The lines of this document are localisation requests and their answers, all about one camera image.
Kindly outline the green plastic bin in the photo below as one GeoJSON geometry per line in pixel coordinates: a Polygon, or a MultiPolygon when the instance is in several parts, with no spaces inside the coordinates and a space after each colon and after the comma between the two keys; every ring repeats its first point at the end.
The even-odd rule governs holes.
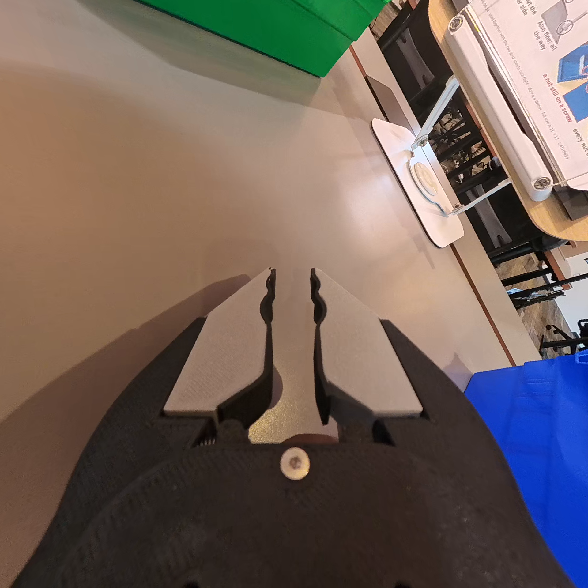
{"type": "Polygon", "coordinates": [[[173,18],[325,77],[388,1],[141,1],[173,18]]]}

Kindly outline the printed instruction sheet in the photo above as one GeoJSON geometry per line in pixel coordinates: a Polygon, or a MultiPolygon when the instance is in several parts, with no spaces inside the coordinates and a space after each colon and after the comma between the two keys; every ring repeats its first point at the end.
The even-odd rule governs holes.
{"type": "Polygon", "coordinates": [[[556,182],[587,190],[587,1],[470,1],[464,11],[556,182]]]}

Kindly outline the adjoining grey desk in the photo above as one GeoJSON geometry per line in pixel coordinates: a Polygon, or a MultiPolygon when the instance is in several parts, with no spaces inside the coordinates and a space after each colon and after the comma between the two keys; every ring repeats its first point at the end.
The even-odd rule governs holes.
{"type": "MultiPolygon", "coordinates": [[[[364,76],[373,77],[392,88],[398,98],[403,94],[369,28],[352,43],[350,52],[364,76]]],[[[459,218],[464,235],[443,250],[454,254],[484,315],[477,324],[476,334],[480,336],[478,343],[468,343],[466,349],[481,350],[481,344],[489,337],[486,331],[492,331],[492,338],[502,351],[497,364],[489,369],[518,366],[539,360],[540,354],[510,302],[470,221],[465,213],[459,218]]]]}

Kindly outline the blue plastic bin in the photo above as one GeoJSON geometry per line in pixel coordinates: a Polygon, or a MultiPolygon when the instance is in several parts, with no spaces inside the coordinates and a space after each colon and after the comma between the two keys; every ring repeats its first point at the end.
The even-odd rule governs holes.
{"type": "Polygon", "coordinates": [[[465,395],[548,547],[587,587],[587,351],[476,373],[465,395]]]}

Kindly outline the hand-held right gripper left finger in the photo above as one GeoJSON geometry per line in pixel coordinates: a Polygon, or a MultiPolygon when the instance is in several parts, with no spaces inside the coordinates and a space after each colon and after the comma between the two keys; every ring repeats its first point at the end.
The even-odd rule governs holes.
{"type": "Polygon", "coordinates": [[[206,316],[163,407],[170,417],[250,426],[269,407],[276,272],[267,268],[206,316]]]}

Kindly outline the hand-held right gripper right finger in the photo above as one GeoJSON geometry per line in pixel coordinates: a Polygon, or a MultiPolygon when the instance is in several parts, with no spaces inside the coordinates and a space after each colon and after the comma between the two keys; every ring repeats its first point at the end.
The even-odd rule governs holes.
{"type": "Polygon", "coordinates": [[[378,315],[323,270],[311,269],[315,401],[322,424],[372,426],[423,406],[378,315]]]}

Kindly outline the white document stand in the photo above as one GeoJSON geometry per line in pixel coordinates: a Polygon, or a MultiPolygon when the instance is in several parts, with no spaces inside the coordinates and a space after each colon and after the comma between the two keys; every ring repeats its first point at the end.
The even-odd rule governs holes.
{"type": "Polygon", "coordinates": [[[418,134],[390,122],[372,120],[371,128],[380,149],[429,240],[439,248],[464,235],[459,215],[504,187],[515,190],[528,216],[545,233],[564,240],[587,241],[587,215],[571,219],[558,196],[561,192],[586,195],[587,191],[556,182],[553,169],[514,107],[506,83],[465,7],[457,9],[451,1],[432,4],[430,26],[452,75],[418,134]],[[466,205],[453,203],[428,158],[433,127],[458,90],[477,116],[486,142],[494,149],[506,174],[506,179],[496,187],[466,205]]]}

